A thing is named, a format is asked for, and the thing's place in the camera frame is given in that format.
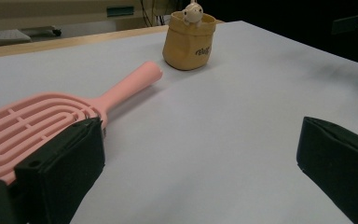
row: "small white figurine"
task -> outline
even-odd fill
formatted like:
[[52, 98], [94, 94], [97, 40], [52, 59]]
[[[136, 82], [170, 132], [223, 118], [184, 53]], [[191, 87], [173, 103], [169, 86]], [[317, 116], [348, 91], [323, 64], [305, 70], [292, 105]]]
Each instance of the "small white figurine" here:
[[184, 23], [189, 25], [191, 22], [196, 23], [200, 27], [202, 23], [203, 9], [197, 3], [197, 0], [191, 0], [191, 3], [182, 10], [184, 15]]

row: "dark background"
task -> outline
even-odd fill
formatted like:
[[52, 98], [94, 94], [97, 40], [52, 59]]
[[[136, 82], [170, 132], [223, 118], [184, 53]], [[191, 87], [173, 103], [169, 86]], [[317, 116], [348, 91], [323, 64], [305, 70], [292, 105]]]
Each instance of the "dark background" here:
[[295, 41], [358, 62], [358, 32], [331, 35], [333, 20], [358, 15], [358, 1], [198, 0], [221, 21], [246, 21]]

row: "black foam pad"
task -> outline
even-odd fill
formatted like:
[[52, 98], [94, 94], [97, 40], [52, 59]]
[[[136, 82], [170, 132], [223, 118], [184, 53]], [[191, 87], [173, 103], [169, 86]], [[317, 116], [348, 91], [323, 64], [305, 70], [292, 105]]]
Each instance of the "black foam pad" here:
[[305, 117], [296, 159], [304, 174], [358, 223], [358, 134]]
[[99, 119], [79, 121], [15, 167], [29, 221], [70, 223], [104, 167]]

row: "pink plastic scoop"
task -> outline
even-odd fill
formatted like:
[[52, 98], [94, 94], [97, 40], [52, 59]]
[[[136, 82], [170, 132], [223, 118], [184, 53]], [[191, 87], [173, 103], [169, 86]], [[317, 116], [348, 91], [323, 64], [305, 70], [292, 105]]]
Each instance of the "pink plastic scoop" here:
[[44, 92], [0, 108], [0, 179], [14, 181], [17, 163], [76, 121], [100, 117], [104, 129], [111, 108], [161, 76], [155, 63], [146, 62], [98, 98]]

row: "table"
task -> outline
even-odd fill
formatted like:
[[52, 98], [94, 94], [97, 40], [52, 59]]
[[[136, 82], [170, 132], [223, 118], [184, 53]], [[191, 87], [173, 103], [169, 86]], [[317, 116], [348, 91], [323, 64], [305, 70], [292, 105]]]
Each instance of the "table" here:
[[296, 150], [305, 116], [358, 133], [358, 63], [234, 21], [204, 67], [178, 71], [162, 58], [167, 27], [151, 29], [0, 50], [0, 106], [96, 97], [145, 61], [164, 72], [110, 112], [105, 168], [72, 223], [351, 223]]

